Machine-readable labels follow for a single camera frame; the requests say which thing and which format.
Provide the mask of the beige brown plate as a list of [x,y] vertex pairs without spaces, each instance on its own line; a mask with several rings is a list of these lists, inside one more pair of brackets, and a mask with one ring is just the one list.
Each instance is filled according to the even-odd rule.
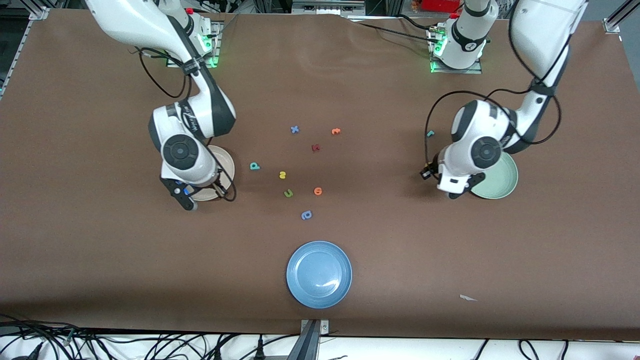
[[[228,190],[226,190],[225,197],[227,199],[233,198],[235,193],[233,191],[233,180],[235,176],[235,163],[230,153],[228,153],[224,148],[215,145],[208,145],[207,148],[215,155],[215,159],[220,163],[218,164],[218,170],[224,171],[226,177],[228,178]],[[209,186],[204,189],[198,191],[197,193],[192,195],[192,199],[198,202],[212,201],[215,199],[221,199],[217,195],[217,187]]]

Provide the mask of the light green plate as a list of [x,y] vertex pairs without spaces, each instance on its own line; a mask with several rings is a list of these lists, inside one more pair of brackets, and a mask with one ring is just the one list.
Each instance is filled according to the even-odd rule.
[[484,175],[485,179],[471,189],[471,193],[483,199],[502,199],[509,196],[519,180],[517,165],[509,153],[505,152]]

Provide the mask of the blue plate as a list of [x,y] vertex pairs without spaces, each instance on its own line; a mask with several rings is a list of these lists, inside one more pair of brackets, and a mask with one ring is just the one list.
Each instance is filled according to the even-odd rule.
[[350,291],[353,267],[342,248],[328,241],[302,244],[286,265],[286,285],[291,295],[310,309],[338,305]]

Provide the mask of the red box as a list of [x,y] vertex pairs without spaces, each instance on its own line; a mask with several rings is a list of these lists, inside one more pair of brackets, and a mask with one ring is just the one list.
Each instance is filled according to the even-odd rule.
[[454,13],[462,0],[420,0],[420,8],[426,12]]

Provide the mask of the grey metal device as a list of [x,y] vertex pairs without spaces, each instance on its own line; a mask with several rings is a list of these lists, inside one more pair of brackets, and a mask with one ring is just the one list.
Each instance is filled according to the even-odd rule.
[[292,0],[291,14],[365,16],[365,0]]

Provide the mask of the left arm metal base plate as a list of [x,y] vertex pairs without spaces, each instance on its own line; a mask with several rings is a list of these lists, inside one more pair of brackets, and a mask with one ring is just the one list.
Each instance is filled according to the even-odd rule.
[[471,66],[463,69],[453,68],[444,63],[441,55],[450,43],[446,35],[445,27],[431,25],[425,30],[425,34],[427,39],[431,41],[429,44],[430,73],[448,73],[455,75],[480,75],[482,73],[482,64],[479,58],[477,58]]

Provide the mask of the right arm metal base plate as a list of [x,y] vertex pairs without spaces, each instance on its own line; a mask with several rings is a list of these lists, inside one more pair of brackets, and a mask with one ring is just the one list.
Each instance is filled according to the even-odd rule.
[[216,68],[220,57],[225,23],[213,21],[198,13],[188,14],[187,18],[179,19],[178,22],[192,44],[191,47],[204,61],[206,68]]

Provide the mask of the grey metal table bracket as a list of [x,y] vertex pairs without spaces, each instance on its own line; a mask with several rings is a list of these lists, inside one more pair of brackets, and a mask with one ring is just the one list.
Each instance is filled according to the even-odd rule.
[[329,334],[328,319],[309,319],[301,331],[302,341],[296,360],[317,360],[320,339]]

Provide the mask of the grey table side rail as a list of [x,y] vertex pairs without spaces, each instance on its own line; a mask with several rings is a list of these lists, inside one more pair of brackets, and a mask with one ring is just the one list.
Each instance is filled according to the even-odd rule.
[[0,17],[0,99],[23,50],[31,23],[22,17]]

